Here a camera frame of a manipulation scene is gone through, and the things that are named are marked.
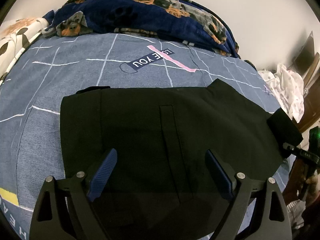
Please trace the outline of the right hand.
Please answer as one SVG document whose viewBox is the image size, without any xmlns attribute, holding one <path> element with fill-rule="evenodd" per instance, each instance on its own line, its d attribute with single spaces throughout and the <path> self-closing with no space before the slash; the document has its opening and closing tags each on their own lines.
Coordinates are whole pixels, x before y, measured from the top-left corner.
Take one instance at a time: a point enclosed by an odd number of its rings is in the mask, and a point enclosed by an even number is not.
<svg viewBox="0 0 320 240">
<path fill-rule="evenodd" d="M 319 198 L 319 168 L 304 182 L 306 183 L 308 189 L 305 198 L 305 205 L 306 207 L 309 207 Z"/>
</svg>

